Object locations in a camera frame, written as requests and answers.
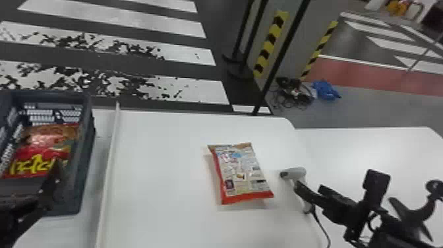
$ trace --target snack bag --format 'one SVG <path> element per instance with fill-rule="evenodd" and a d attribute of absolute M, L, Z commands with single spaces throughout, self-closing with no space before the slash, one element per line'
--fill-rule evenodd
<path fill-rule="evenodd" d="M 78 139 L 78 124 L 28 127 L 22 137 L 26 144 L 17 148 L 3 178 L 44 176 L 58 158 L 66 166 L 71 146 Z"/>
<path fill-rule="evenodd" d="M 272 198 L 251 143 L 208 145 L 220 179 L 221 203 Z"/>

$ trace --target white painted stripe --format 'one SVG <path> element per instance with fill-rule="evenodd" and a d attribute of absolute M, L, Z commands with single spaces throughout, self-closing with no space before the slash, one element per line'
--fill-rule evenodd
<path fill-rule="evenodd" d="M 199 22 L 93 5 L 91 3 L 81 3 L 78 1 L 27 0 L 18 9 L 45 15 L 63 16 L 186 36 L 206 37 L 203 26 Z"/>
<path fill-rule="evenodd" d="M 329 56 L 329 55 L 323 55 L 323 54 L 320 54 L 319 57 L 322 57 L 324 59 L 333 59 L 333 60 L 338 60 L 338 61 L 357 63 L 357 64 L 362 64 L 362 65 L 370 65 L 373 67 L 383 67 L 383 68 L 389 68 L 389 69 L 395 69 L 395 70 L 401 70 L 401 71 L 407 70 L 406 67 L 398 67 L 395 65 L 379 64 L 379 63 L 373 63 L 373 62 L 368 62 L 368 61 L 361 61 L 361 60 L 357 60 L 357 59 L 346 59 L 344 57 L 336 57 L 336 56 Z"/>
<path fill-rule="evenodd" d="M 397 39 L 402 39 L 402 40 L 409 40 L 409 41 L 414 41 L 413 39 L 411 39 L 410 37 L 406 36 L 405 34 L 402 34 L 400 32 L 396 32 L 396 31 L 392 31 L 392 30 L 387 30 L 385 28 L 377 28 L 374 26 L 368 26 L 368 25 L 364 25 L 364 24 L 360 24 L 360 23 L 356 23 L 356 22 L 349 22 L 347 20 L 345 20 L 345 22 L 350 25 L 351 27 L 363 31 L 363 32 L 370 32 L 373 34 L 381 34 L 383 36 L 389 36 L 389 37 L 393 37 L 393 38 L 397 38 Z"/>
<path fill-rule="evenodd" d="M 191 13 L 197 13 L 195 3 L 185 0 L 125 0 L 137 3 L 144 3 L 148 5 L 159 6 L 168 9 L 176 9 L 178 11 L 185 11 Z"/>
<path fill-rule="evenodd" d="M 106 36 L 101 34 L 84 33 L 80 31 L 62 30 L 43 26 L 32 26 L 15 22 L 0 22 L 0 40 L 12 43 L 30 44 L 36 46 L 61 47 L 61 39 L 66 40 L 83 35 L 82 44 L 72 41 L 65 42 L 64 48 L 88 49 L 102 53 L 128 54 L 127 46 L 120 46 L 118 51 L 109 51 L 115 42 L 128 44 L 128 46 L 140 46 L 140 51 L 149 53 L 155 57 L 163 57 L 167 61 L 178 61 L 200 65 L 215 66 L 216 62 L 209 49 L 197 47 L 179 46 L 173 44 L 148 42 L 122 38 L 117 36 Z"/>
<path fill-rule="evenodd" d="M 380 47 L 383 47 L 383 48 L 386 48 L 386 49 L 392 49 L 392 50 L 396 50 L 396 51 L 403 51 L 403 52 L 406 52 L 406 53 L 414 53 L 414 54 L 417 54 L 417 55 L 422 55 L 426 51 L 426 48 L 424 48 L 424 47 L 408 45 L 408 44 L 401 43 L 401 42 L 392 42 L 390 40 L 383 40 L 383 39 L 379 39 L 379 38 L 375 38 L 375 37 L 370 37 L 370 36 L 368 36 L 368 39 L 370 39 L 376 45 L 378 45 Z M 428 51 L 426 53 L 426 55 L 429 56 L 429 57 L 436 57 L 436 58 L 439 58 L 439 59 L 443 59 L 442 56 L 438 55 L 437 53 L 435 53 L 433 51 Z"/>
<path fill-rule="evenodd" d="M 396 59 L 400 60 L 403 64 L 410 67 L 412 64 L 414 64 L 415 59 L 410 59 L 406 57 L 399 57 L 395 56 Z M 441 74 L 443 75 L 443 65 L 438 63 L 432 63 L 427 61 L 420 61 L 416 64 L 414 68 L 412 68 L 413 71 L 423 71 L 426 73 L 435 73 L 435 74 Z"/>
<path fill-rule="evenodd" d="M 426 35 L 420 33 L 419 31 L 413 29 L 413 28 L 410 27 L 410 26 L 402 25 L 401 27 L 404 28 L 404 29 L 406 29 L 407 31 L 409 31 L 409 32 L 411 32 L 411 33 L 413 33 L 413 34 L 415 34 L 416 36 L 418 36 L 418 37 L 420 37 L 420 38 L 426 40 L 426 41 L 429 42 L 429 43 L 434 43 L 434 42 L 435 42 L 435 40 L 433 40 L 432 38 L 429 38 L 428 36 L 426 36 Z M 442 44 L 440 44 L 440 43 L 437 42 L 437 43 L 435 44 L 435 46 L 438 47 L 438 48 L 440 48 L 441 50 L 443 50 L 443 45 L 442 45 Z"/>
<path fill-rule="evenodd" d="M 245 105 L 232 105 L 232 108 L 235 112 L 241 113 L 252 113 L 254 110 L 254 106 L 245 106 Z M 271 113 L 268 107 L 260 107 L 259 113 Z"/>
<path fill-rule="evenodd" d="M 365 17 L 365 16 L 361 16 L 361 15 L 355 15 L 355 14 L 352 14 L 352 13 L 342 12 L 340 14 L 340 16 L 346 17 L 346 18 L 349 18 L 349 19 L 360 20 L 362 22 L 369 22 L 369 23 L 372 23 L 372 24 L 386 26 L 388 28 L 391 27 L 386 22 L 384 22 L 382 20 L 376 20 L 376 19 L 373 19 L 373 18 L 369 18 L 369 17 Z"/>
<path fill-rule="evenodd" d="M 132 80 L 142 81 L 142 84 L 129 84 Z M 119 96 L 135 92 L 142 95 L 139 96 L 142 99 L 229 105 L 221 81 L 154 75 L 135 77 L 114 71 L 46 65 L 43 67 L 37 63 L 0 60 L 0 85 L 15 89 L 16 83 L 23 89 L 52 87 L 74 91 L 83 91 L 99 84 L 98 96 L 107 96 L 109 93 Z"/>

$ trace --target blue glove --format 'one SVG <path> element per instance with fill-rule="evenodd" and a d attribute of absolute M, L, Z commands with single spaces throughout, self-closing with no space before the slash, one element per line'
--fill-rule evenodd
<path fill-rule="evenodd" d="M 335 100 L 341 98 L 337 90 L 332 88 L 332 85 L 326 81 L 315 81 L 312 87 L 317 90 L 317 96 L 323 100 Z"/>

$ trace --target black cable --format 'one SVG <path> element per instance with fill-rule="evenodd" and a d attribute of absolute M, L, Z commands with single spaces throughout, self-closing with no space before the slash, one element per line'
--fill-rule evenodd
<path fill-rule="evenodd" d="M 315 212 L 315 209 L 313 211 L 310 212 L 312 214 L 312 216 L 314 217 L 315 221 L 317 222 L 317 224 L 320 226 L 320 229 L 323 231 L 324 235 L 326 236 L 326 239 L 328 240 L 328 245 L 326 246 L 326 248 L 330 248 L 331 247 L 331 239 L 328 235 L 328 232 L 324 229 L 322 223 L 320 222 L 320 219 L 318 219 L 317 213 Z"/>
<path fill-rule="evenodd" d="M 314 97 L 308 87 L 306 87 L 304 84 L 301 84 L 301 87 L 303 87 L 308 92 L 308 102 L 295 99 L 293 96 L 290 95 L 290 93 L 285 92 L 284 89 L 280 88 L 280 86 L 278 86 L 277 84 L 273 84 L 269 90 L 269 92 L 272 93 L 272 107 L 274 109 L 278 108 L 280 110 L 282 110 L 282 107 L 286 109 L 297 108 L 299 110 L 306 110 L 308 106 L 312 103 L 312 99 L 314 99 Z"/>

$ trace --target yellow container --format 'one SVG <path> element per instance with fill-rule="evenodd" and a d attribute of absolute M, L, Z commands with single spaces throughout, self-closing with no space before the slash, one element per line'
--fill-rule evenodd
<path fill-rule="evenodd" d="M 398 0 L 390 1 L 388 7 L 386 8 L 388 10 L 388 12 L 393 15 L 396 14 L 398 11 L 398 3 L 399 3 Z"/>

